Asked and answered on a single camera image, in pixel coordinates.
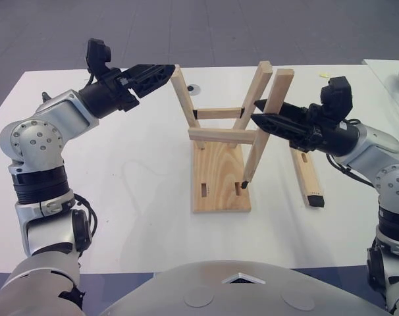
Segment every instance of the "white table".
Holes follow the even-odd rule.
[[[392,104],[392,108],[394,108],[396,114],[399,115],[399,61],[364,59],[363,63],[368,65],[374,75],[395,100],[396,103]]]
[[[354,93],[350,117],[399,139],[399,118],[386,107],[394,100],[368,66],[289,68],[296,75],[287,102],[318,103],[327,85],[319,74],[345,75]],[[201,87],[193,97],[196,107],[233,107],[242,103],[255,67],[183,71],[187,83]],[[24,73],[0,108],[0,131],[29,117],[42,91],[78,90],[87,78],[85,70]],[[163,271],[214,259],[288,268],[365,264],[378,221],[374,190],[342,176],[322,153],[313,153],[325,208],[307,208],[288,143],[273,136],[250,184],[250,213],[193,214],[191,142],[173,87],[167,84],[140,101],[128,113],[104,118],[63,152],[70,187],[91,202],[99,217],[93,244],[81,260],[83,273]],[[231,127],[233,121],[203,123]],[[247,157],[249,146],[243,149]],[[9,163],[0,150],[0,240],[8,245],[0,246],[0,272],[12,271],[24,259]]]

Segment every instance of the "black tip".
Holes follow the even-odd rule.
[[[314,207],[324,207],[325,204],[323,196],[307,196],[307,201]]]
[[[41,99],[43,100],[43,103],[45,103],[46,101],[49,101],[51,97],[47,94],[47,92],[43,92],[41,94]]]
[[[264,100],[257,100],[257,101],[255,101],[253,104],[254,104],[261,112],[263,112],[266,102],[267,102],[267,99],[264,99]]]

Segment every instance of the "wooden stick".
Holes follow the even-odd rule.
[[[264,113],[278,114],[283,105],[284,98],[292,83],[294,71],[292,69],[278,69],[275,74],[273,86],[271,87],[270,94],[264,107]],[[265,145],[267,144],[269,134],[262,129],[258,129],[257,136],[251,147],[248,161],[244,170],[244,179],[242,187],[245,188],[249,182],[252,181],[255,170],[258,167],[259,160],[264,152]]]
[[[242,104],[242,108],[245,109],[244,114],[241,118],[238,118],[234,123],[234,130],[244,130],[248,125],[251,114],[255,110],[255,105],[253,104],[255,101],[261,98],[265,87],[267,87],[268,81],[273,74],[273,67],[271,66],[269,61],[260,61],[253,76],[250,88],[245,96],[245,100]],[[230,144],[231,148],[235,148],[236,144]]]
[[[290,148],[300,189],[308,206],[324,207],[324,196],[318,183],[311,155]]]
[[[204,142],[221,142],[237,144],[253,144],[256,135],[255,130],[233,130],[223,128],[195,128],[188,130],[191,140]]]
[[[197,109],[198,120],[236,119],[240,117],[242,109],[239,107],[221,107],[215,109]]]
[[[199,122],[195,119],[194,116],[194,105],[192,104],[191,97],[189,95],[188,89],[186,87],[185,79],[182,74],[182,71],[180,70],[179,65],[175,65],[175,70],[173,72],[173,75],[171,76],[171,82],[173,85],[173,88],[176,92],[176,95],[178,96],[180,106],[182,107],[182,110],[184,111],[186,120],[188,121],[189,127],[196,127],[199,128],[201,127]],[[198,148],[204,149],[205,144],[204,142],[197,141],[196,142]]]

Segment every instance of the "black cable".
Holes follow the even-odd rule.
[[[349,178],[352,178],[353,180],[356,180],[358,182],[361,182],[363,184],[366,184],[367,186],[370,186],[371,188],[373,188],[372,183],[370,183],[369,181],[366,181],[365,179],[361,178],[360,176],[358,176],[357,174],[354,174],[350,168],[344,168],[342,165],[337,164],[333,157],[329,154],[326,154],[327,160],[329,161],[330,165],[332,165],[335,169],[337,169],[338,171],[340,171],[341,173],[345,174],[346,176],[348,176]]]
[[[97,215],[95,214],[95,211],[92,209],[92,206],[90,205],[89,201],[84,199],[82,196],[79,196],[78,194],[74,194],[74,197],[75,200],[78,202],[77,205],[83,205],[88,210],[88,223],[90,224],[90,227],[92,226],[92,219],[93,219],[93,230],[92,230],[92,237],[93,237],[97,230],[97,222],[98,222]]]
[[[88,79],[88,82],[87,82],[86,86],[89,86],[90,84],[92,84],[93,80],[94,80],[94,75],[90,74],[90,79]]]

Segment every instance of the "wooden leg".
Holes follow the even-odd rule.
[[[194,116],[194,105],[192,104],[191,97],[189,95],[188,89],[186,88],[186,83],[185,79],[182,75],[182,71],[180,70],[179,65],[175,65],[176,68],[173,72],[173,75],[171,76],[171,82],[173,85],[173,88],[176,92],[176,95],[178,96],[180,106],[182,107],[182,110],[184,111],[186,120],[188,121],[189,127],[196,127],[199,128],[201,127],[199,122],[195,119]],[[205,144],[203,141],[196,141],[196,145],[200,149],[205,148]]]
[[[294,71],[292,69],[278,69],[275,74],[273,86],[264,107],[264,113],[278,114],[283,105],[284,98],[292,83]],[[269,134],[259,129],[253,142],[248,161],[246,161],[242,187],[245,188],[251,182],[259,160],[264,152]]]
[[[244,130],[248,125],[251,114],[255,110],[255,101],[261,98],[265,87],[267,87],[268,81],[273,74],[273,68],[269,61],[260,61],[257,70],[253,76],[252,83],[246,94],[245,100],[242,104],[242,108],[245,108],[244,114],[241,118],[238,118],[234,123],[234,130]],[[235,148],[237,144],[230,144],[231,148]]]
[[[311,155],[290,148],[300,189],[308,206],[324,207],[324,196],[318,183]]]

